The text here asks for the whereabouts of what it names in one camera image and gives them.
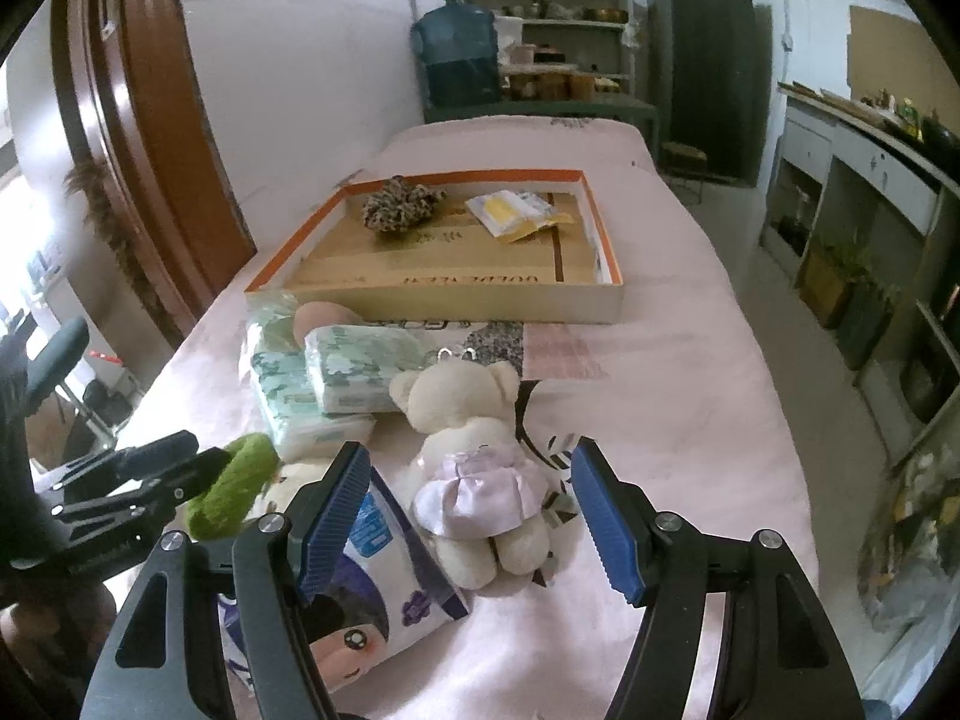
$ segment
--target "bed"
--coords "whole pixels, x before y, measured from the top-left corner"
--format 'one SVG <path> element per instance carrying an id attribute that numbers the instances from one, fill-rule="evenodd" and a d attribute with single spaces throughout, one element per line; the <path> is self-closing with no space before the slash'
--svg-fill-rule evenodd
<path id="1" fill-rule="evenodd" d="M 705 533 L 780 531 L 816 587 L 805 479 L 770 373 L 726 271 L 656 174 L 640 134 L 573 119 L 427 124 L 395 136 L 352 180 L 485 167 L 583 170 L 626 284 L 618 324 L 522 329 L 524 378 L 544 380 L 525 415 L 534 442 L 594 437 L 620 478 Z M 263 429 L 237 361 L 243 288 L 271 253 L 258 254 L 186 338 L 125 445 L 179 429 L 201 446 L 222 445 Z M 399 415 L 378 420 L 370 450 L 388 483 L 420 440 Z M 474 595 L 468 618 L 339 690 L 338 709 L 371 720 L 602 718 L 643 613 L 608 586 L 582 517 L 554 538 L 550 583 Z M 709 706 L 722 608 L 721 597 L 709 597 L 688 718 Z"/>

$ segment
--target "potted plant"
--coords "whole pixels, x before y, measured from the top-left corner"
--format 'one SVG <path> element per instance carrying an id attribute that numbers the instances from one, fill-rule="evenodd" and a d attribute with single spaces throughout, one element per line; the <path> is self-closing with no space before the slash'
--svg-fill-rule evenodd
<path id="1" fill-rule="evenodd" d="M 864 274 L 853 284 L 850 302 L 837 328 L 837 346 L 850 370 L 859 370 L 887 329 L 899 301 L 899 287 Z"/>
<path id="2" fill-rule="evenodd" d="M 856 240 L 827 242 L 818 238 L 803 267 L 800 299 L 827 330 L 837 327 L 850 300 L 853 284 L 869 272 L 867 251 Z"/>

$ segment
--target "teddy bear ear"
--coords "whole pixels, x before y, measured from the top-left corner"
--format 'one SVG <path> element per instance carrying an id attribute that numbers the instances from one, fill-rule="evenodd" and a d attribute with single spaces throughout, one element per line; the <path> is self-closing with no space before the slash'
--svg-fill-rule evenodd
<path id="1" fill-rule="evenodd" d="M 504 401 L 511 404 L 517 402 L 517 394 L 520 392 L 520 375 L 517 369 L 510 362 L 501 360 L 487 365 L 487 370 L 496 381 L 496 386 L 500 387 Z"/>
<path id="2" fill-rule="evenodd" d="M 390 398 L 403 413 L 407 413 L 410 391 L 414 389 L 414 382 L 419 379 L 420 374 L 419 370 L 402 370 L 390 380 Z"/>

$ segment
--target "pine cone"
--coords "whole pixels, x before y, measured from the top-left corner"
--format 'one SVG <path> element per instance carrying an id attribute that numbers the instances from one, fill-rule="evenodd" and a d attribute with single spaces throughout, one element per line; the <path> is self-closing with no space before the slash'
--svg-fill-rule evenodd
<path id="1" fill-rule="evenodd" d="M 395 175 L 364 203 L 363 224 L 377 232 L 409 230 L 432 217 L 441 196 L 422 184 L 411 187 L 402 175 Z"/>

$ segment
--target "bowl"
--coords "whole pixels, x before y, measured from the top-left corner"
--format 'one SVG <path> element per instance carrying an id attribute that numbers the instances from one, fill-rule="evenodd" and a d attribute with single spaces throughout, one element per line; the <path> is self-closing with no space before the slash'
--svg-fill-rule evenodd
<path id="1" fill-rule="evenodd" d="M 584 19 L 589 22 L 627 23 L 630 14 L 618 7 L 597 7 L 584 11 Z"/>

